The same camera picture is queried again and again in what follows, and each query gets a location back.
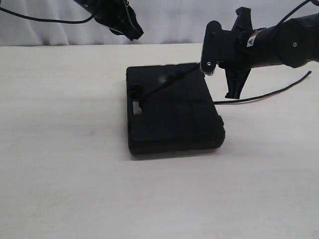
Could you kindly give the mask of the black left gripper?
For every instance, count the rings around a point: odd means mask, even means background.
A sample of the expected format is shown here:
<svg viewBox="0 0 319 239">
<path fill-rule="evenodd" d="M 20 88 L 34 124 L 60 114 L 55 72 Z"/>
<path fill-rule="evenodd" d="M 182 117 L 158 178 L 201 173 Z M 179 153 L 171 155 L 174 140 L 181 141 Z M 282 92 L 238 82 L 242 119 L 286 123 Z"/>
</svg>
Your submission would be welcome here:
<svg viewBox="0 0 319 239">
<path fill-rule="evenodd" d="M 98 23 L 109 27 L 114 35 L 126 36 L 133 41 L 144 34 L 128 0 L 75 0 L 74 2 L 93 15 Z M 116 29 L 117 27 L 127 27 L 126 33 Z"/>
</svg>

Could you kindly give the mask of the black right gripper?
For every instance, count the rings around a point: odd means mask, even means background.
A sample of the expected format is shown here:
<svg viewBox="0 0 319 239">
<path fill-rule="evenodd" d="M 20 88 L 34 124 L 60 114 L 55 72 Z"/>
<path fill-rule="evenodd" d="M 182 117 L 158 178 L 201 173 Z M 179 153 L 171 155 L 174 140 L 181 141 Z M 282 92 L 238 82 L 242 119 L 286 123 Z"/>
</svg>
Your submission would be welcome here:
<svg viewBox="0 0 319 239">
<path fill-rule="evenodd" d="M 249 57 L 250 50 L 247 41 L 254 32 L 251 20 L 251 9 L 240 7 L 236 9 L 237 18 L 231 29 L 227 31 L 227 37 L 231 41 L 222 43 L 226 58 L 219 60 L 219 67 L 225 70 L 228 92 L 227 99 L 239 99 L 242 89 L 251 72 Z"/>
</svg>

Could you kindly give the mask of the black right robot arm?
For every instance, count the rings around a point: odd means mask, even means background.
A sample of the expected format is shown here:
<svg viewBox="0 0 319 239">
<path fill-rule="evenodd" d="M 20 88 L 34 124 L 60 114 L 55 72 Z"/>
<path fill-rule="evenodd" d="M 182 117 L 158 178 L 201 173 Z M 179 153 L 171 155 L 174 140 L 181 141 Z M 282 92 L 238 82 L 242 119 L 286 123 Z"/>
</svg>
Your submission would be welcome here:
<svg viewBox="0 0 319 239">
<path fill-rule="evenodd" d="M 218 66 L 225 70 L 227 99 L 239 99 L 253 68 L 286 65 L 299 68 L 319 60 L 319 15 L 291 18 L 272 27 L 253 29 L 251 14 L 240 10 L 223 34 Z"/>
</svg>

